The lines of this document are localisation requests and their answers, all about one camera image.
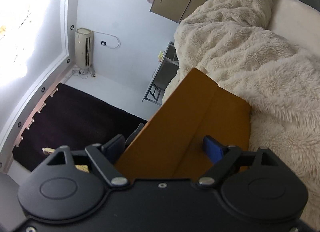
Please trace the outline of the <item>orange box lid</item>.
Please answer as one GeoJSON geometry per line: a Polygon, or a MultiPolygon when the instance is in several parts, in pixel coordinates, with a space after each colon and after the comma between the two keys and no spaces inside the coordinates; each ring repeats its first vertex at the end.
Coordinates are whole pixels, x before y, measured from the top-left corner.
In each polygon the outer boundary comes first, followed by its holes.
{"type": "Polygon", "coordinates": [[[205,136],[248,149],[251,107],[192,69],[116,162],[136,178],[197,180],[212,167],[202,149],[205,136]]]}

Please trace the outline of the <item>yellow striped towel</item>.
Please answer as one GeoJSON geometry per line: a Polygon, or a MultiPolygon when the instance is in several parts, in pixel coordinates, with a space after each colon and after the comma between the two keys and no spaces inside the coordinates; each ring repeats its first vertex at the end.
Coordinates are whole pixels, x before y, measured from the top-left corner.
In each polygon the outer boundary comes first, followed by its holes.
{"type": "MultiPolygon", "coordinates": [[[[49,156],[53,154],[56,150],[49,148],[49,147],[43,147],[42,152],[44,155],[49,156]]],[[[64,153],[58,153],[57,156],[55,156],[48,165],[65,165],[67,163],[65,154],[64,153]]],[[[89,168],[87,165],[75,165],[77,170],[80,170],[82,172],[89,173],[89,168]]]]}

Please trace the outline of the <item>dark curtain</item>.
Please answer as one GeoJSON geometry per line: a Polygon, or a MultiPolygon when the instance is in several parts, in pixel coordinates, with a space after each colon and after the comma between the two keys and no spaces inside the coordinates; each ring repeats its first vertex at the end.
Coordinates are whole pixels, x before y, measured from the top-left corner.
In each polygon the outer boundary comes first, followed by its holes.
{"type": "Polygon", "coordinates": [[[139,124],[147,122],[68,85],[58,84],[57,88],[12,151],[14,160],[29,171],[46,159],[45,147],[67,145],[83,150],[91,144],[105,144],[118,134],[129,138],[139,124]]]}

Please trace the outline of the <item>grey folding table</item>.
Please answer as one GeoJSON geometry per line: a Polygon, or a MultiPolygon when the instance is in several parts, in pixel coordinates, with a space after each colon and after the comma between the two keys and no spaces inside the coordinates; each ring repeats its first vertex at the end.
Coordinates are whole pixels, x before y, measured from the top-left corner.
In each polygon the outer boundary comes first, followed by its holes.
{"type": "Polygon", "coordinates": [[[161,106],[164,91],[176,76],[179,60],[173,42],[170,42],[164,52],[158,68],[155,70],[142,101],[149,101],[161,106]]]}

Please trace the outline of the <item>cream fluffy blanket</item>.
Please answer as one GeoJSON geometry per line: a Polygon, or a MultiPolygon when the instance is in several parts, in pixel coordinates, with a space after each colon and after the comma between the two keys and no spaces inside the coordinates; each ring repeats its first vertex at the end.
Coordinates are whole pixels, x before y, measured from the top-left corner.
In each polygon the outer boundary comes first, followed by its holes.
{"type": "Polygon", "coordinates": [[[272,0],[208,0],[174,35],[179,69],[193,69],[252,108],[250,146],[273,150],[319,195],[319,57],[267,30],[272,0]]]}

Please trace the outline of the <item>white air conditioner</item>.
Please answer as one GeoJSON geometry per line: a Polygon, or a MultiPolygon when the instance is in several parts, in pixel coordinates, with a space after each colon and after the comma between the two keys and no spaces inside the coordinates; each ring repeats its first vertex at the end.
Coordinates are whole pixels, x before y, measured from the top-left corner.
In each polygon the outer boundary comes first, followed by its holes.
{"type": "Polygon", "coordinates": [[[81,69],[89,68],[93,61],[93,31],[78,28],[75,32],[75,61],[81,69]]]}

